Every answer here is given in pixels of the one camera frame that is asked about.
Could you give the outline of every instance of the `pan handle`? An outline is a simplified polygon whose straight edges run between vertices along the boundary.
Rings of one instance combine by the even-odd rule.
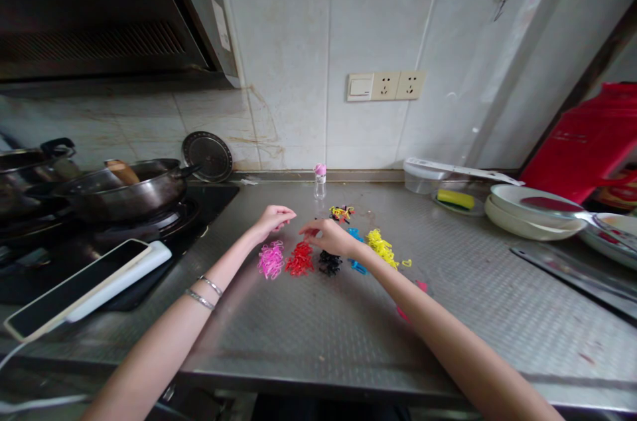
[[[24,194],[27,197],[36,200],[51,200],[57,199],[56,195],[53,195],[53,189],[55,189],[58,185],[61,185],[62,182],[44,182],[38,185],[34,185],[33,187],[29,187]]]
[[[188,167],[179,169],[179,172],[175,175],[175,179],[185,179],[197,172],[199,169],[201,169],[201,164],[189,165]]]
[[[65,145],[69,149],[71,149],[69,157],[73,157],[75,155],[75,144],[68,137],[60,137],[59,139],[53,139],[48,142],[44,142],[40,144],[40,149],[47,157],[55,157],[55,149],[59,145]]]

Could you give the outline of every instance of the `spoon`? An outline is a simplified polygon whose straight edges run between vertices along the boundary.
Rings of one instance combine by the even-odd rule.
[[[139,183],[139,177],[126,162],[118,159],[111,159],[104,161],[104,165],[113,173],[113,175],[124,182],[125,185]]]
[[[526,197],[525,199],[520,200],[520,204],[525,207],[531,207],[533,209],[539,209],[544,212],[551,213],[555,216],[571,218],[573,220],[576,218],[584,220],[593,227],[610,236],[616,242],[628,247],[631,251],[633,251],[633,253],[637,254],[637,248],[631,244],[634,239],[633,235],[624,234],[618,228],[615,228],[612,231],[607,229],[604,227],[606,223],[599,220],[596,214],[584,210],[584,208],[578,204],[549,199],[548,197]]]

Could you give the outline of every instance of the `small plastic bottle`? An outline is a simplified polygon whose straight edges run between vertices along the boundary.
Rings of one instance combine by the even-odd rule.
[[[323,200],[325,198],[325,174],[327,173],[327,167],[325,164],[317,164],[314,168],[314,173],[317,175],[314,181],[314,198],[316,200]]]

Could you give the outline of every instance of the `pot lid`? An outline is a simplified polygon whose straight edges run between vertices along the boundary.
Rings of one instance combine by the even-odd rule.
[[[223,182],[232,173],[230,149],[213,133],[193,132],[184,139],[181,151],[187,165],[201,165],[194,173],[201,181]]]

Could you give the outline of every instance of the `smartphone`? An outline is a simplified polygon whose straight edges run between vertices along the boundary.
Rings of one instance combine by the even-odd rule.
[[[152,248],[140,240],[123,244],[22,307],[4,325],[18,341],[34,341],[64,321],[67,314],[108,286]]]

